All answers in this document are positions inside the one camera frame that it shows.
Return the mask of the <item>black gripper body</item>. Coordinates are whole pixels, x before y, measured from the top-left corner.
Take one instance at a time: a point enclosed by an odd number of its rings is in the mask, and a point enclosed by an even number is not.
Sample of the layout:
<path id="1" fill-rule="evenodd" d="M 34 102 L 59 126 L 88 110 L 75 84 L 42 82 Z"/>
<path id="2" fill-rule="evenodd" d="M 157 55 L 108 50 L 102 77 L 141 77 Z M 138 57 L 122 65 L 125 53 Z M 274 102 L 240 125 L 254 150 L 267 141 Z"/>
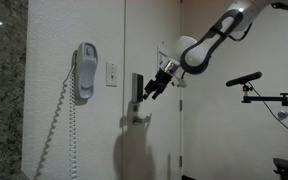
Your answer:
<path id="1" fill-rule="evenodd" d="M 163 91 L 167 87 L 167 85 L 170 83 L 171 79 L 172 79 L 172 75 L 169 75 L 168 73 L 159 69 L 157 74 L 155 75 L 155 81 L 154 81 L 155 90 Z"/>

